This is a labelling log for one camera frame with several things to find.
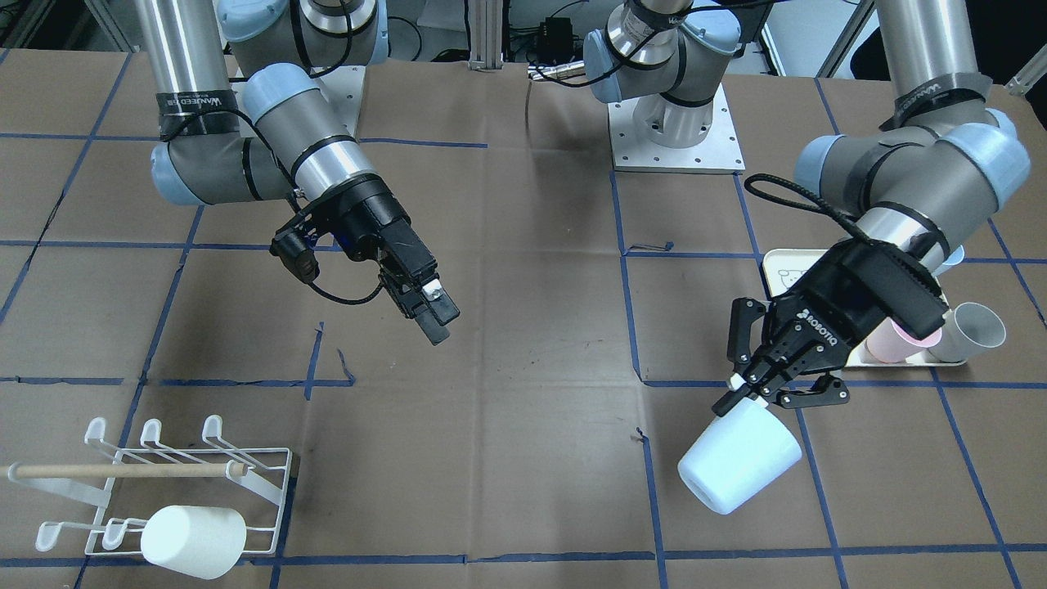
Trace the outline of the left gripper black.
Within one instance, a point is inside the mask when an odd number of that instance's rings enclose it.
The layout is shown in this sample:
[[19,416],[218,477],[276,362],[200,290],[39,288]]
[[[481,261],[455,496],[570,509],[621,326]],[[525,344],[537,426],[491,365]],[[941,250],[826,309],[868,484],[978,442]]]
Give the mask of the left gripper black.
[[[838,242],[766,303],[748,297],[730,307],[728,392],[712,406],[726,416],[743,398],[785,409],[845,405],[852,392],[836,372],[821,373],[807,390],[782,389],[798,373],[842,368],[850,353],[886,318],[912,338],[945,324],[941,288],[925,265],[886,241]],[[753,325],[764,321],[764,344],[749,346]]]

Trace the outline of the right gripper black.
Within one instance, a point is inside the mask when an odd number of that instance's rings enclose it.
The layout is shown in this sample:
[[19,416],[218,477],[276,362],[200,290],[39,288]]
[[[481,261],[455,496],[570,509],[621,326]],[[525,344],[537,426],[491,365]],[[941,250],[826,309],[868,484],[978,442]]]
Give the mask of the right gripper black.
[[359,176],[304,209],[352,260],[379,264],[379,281],[404,317],[431,344],[450,336],[460,309],[438,279],[438,262],[416,235],[411,218],[379,176]]

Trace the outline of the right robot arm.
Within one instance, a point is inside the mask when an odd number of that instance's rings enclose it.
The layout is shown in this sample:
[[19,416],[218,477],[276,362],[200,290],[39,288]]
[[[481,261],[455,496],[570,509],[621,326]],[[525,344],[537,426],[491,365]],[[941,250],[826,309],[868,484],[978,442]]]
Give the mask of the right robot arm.
[[331,235],[378,266],[379,290],[431,343],[459,309],[411,218],[370,163],[321,78],[388,56],[382,1],[138,1],[157,83],[157,190],[176,205],[283,200],[270,254],[314,286]]

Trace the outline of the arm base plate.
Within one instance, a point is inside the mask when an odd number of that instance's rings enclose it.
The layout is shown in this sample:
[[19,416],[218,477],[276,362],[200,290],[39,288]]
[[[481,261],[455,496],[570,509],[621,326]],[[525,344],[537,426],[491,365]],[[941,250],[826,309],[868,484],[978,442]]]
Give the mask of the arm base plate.
[[366,70],[363,65],[346,65],[314,80],[348,134],[355,139],[359,138],[357,127],[362,114]]
[[612,103],[612,168],[622,172],[733,174],[747,168],[722,86],[689,108],[662,96]]

